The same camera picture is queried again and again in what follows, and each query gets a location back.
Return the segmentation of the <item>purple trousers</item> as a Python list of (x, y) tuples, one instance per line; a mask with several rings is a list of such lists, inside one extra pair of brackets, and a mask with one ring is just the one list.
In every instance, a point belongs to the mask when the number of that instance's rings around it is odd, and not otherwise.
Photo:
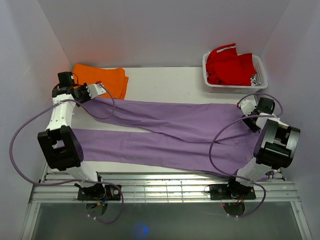
[(94, 99), (85, 108), (98, 122), (135, 128), (130, 131), (74, 129), (85, 161), (95, 141), (109, 145), (107, 161), (187, 171), (230, 174), (253, 156), (259, 134), (240, 121), (233, 104), (189, 104)]

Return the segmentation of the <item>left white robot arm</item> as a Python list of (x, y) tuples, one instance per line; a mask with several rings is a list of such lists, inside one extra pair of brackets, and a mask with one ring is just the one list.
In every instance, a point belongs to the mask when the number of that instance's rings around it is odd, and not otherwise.
[(78, 84), (72, 72), (58, 73), (59, 83), (52, 89), (54, 108), (45, 131), (37, 140), (51, 169), (65, 171), (80, 182), (76, 184), (85, 196), (100, 200), (106, 196), (101, 176), (84, 162), (82, 146), (71, 128), (74, 108), (107, 93), (103, 84)]

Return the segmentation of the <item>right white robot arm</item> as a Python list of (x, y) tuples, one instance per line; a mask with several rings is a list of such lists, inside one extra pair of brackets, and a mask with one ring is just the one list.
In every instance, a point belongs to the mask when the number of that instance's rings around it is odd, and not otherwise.
[(249, 100), (241, 100), (237, 107), (246, 118), (244, 123), (256, 133), (260, 131), (253, 150), (253, 157), (242, 168), (230, 177), (226, 185), (226, 194), (232, 198), (244, 198), (254, 191), (254, 182), (260, 180), (266, 173), (280, 168), (287, 168), (293, 161), (301, 130), (283, 123), (274, 114), (275, 101), (262, 97), (257, 105)]

